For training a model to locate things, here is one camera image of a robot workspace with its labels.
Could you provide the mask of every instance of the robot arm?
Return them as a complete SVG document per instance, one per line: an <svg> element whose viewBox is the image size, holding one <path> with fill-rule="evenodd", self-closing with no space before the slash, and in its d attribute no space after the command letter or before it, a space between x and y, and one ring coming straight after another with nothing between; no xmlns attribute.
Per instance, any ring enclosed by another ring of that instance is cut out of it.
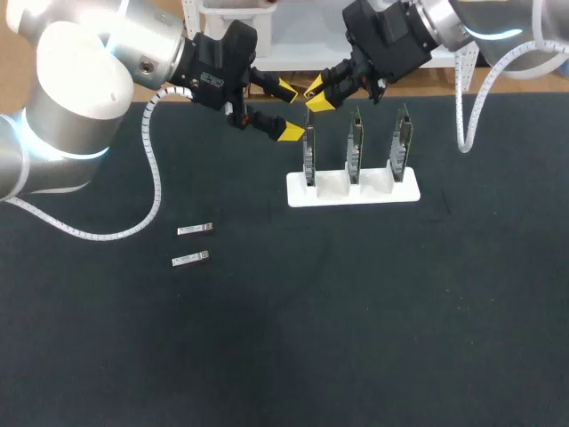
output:
<svg viewBox="0 0 569 427"><path fill-rule="evenodd" d="M325 69L306 91L314 112L337 109L359 88L377 103L388 84L416 70L443 45L456 52L476 41L482 54L496 63L511 49L533 40L532 0L398 0L376 12L367 0L356 0L343 11L350 59ZM548 0L543 13L545 38L567 40L569 3ZM506 75L543 76L558 68L564 55L530 52L512 62Z"/></svg>
<svg viewBox="0 0 569 427"><path fill-rule="evenodd" d="M166 82L186 87L194 102L225 108L234 127L252 125L275 141L301 137L298 126L244 106L249 83L287 102L297 93L281 79L251 67L257 32L240 21L221 40L203 34L189 40L180 19L143 0L9 0L6 18L12 31L34 45L54 22L78 24L100 38L134 83L154 90Z"/></svg>
<svg viewBox="0 0 569 427"><path fill-rule="evenodd" d="M171 82L184 96L225 109L275 141L303 129L244 104L253 82L292 102L296 92L251 64L257 33L235 21L221 40L182 35L182 22L141 0L9 0L8 26L36 46L36 78L26 107L0 115L0 200L81 189L113 141L133 83Z"/></svg>

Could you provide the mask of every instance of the white holder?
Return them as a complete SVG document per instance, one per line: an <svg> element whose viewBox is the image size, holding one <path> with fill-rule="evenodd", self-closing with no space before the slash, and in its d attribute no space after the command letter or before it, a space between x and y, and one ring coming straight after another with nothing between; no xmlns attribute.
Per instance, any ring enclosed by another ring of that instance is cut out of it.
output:
<svg viewBox="0 0 569 427"><path fill-rule="evenodd" d="M309 187L304 172L286 175L290 207L370 205L417 202L421 198L412 168L405 168L403 182L395 182L391 163L387 167L362 169L359 184L351 184L347 168L342 171L316 171L316 186Z"/></svg>

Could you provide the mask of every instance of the black table surface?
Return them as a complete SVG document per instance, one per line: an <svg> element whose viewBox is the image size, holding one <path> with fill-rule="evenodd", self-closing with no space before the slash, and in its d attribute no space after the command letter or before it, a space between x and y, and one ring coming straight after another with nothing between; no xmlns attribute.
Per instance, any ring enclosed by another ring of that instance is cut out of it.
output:
<svg viewBox="0 0 569 427"><path fill-rule="evenodd" d="M491 97L467 156L453 99L362 101L364 167L404 101L417 204L292 209L301 143L164 103L164 202L140 234L85 242L2 205L0 425L566 426L569 97ZM319 169L343 167L356 105L317 117ZM93 232L138 222L142 109L88 188L27 199Z"/></svg>

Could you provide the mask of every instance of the screw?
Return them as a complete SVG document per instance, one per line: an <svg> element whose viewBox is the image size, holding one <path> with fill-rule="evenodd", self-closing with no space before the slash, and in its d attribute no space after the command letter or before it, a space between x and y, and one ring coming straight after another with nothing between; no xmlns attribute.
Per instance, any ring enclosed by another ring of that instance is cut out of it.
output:
<svg viewBox="0 0 569 427"><path fill-rule="evenodd" d="M144 62L140 63L140 71L142 71L144 74L150 74L154 71L154 64L145 60Z"/></svg>

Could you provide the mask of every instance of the white cable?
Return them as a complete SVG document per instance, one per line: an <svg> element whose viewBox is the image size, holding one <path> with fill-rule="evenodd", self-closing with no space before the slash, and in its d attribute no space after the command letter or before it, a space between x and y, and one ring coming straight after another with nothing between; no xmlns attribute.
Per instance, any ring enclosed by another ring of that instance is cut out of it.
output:
<svg viewBox="0 0 569 427"><path fill-rule="evenodd" d="M160 208L160 203L162 201L162 183L160 182L160 172L158 171L158 164L156 163L156 158L154 157L154 151L152 150L152 142L150 140L150 118L152 117L152 112L154 111L154 108L157 105L157 103L160 100L162 100L164 97L169 95L179 95L183 96L184 98L188 98L189 100L192 99L192 93L189 89L179 86L167 87L158 91L156 95L154 95L154 97L147 104L146 109L144 110L142 118L142 127L141 127L142 143L144 144L144 150L146 151L148 163L150 164L150 171L152 172L152 179L154 180L154 202L146 218L144 218L144 220L142 220L139 224L135 225L134 227L128 230L120 231L118 233L92 234L86 231L74 229L73 227L70 227L67 224L64 224L63 222L56 220L55 218L48 215L44 211L38 209L37 207L17 197L13 197L9 200L6 200L6 202L21 207L22 209L38 217L40 220L45 221L48 224L51 224L53 227L61 231L64 231L72 236L75 236L76 238L82 238L84 240L92 240L96 242L108 242L111 240L118 240L120 238L127 238L143 230L156 217L158 209Z"/></svg>
<svg viewBox="0 0 569 427"><path fill-rule="evenodd" d="M533 40L542 48L545 42L543 39L543 0L533 0L532 32Z"/></svg>
<svg viewBox="0 0 569 427"><path fill-rule="evenodd" d="M482 114L482 109L484 108L486 98L492 89L493 84L500 74L508 67L514 60L520 56L525 55L528 52L542 51L545 53L559 53L567 55L569 53L569 45L563 44L554 40L543 40L542 33L542 13L543 13L543 0L533 0L533 37L535 38L532 42L524 43L508 53L499 60L496 65L493 66L492 70L486 77L480 91L478 92L477 99L474 103L472 109L472 114L470 115L469 130L464 139L464 121L463 121L463 111L462 111L462 55L460 52L455 53L454 56L454 69L455 69L455 90L456 90L456 130L457 130L457 141L459 150L462 153L468 153L472 149L474 144L474 139L477 133L478 120Z"/></svg>

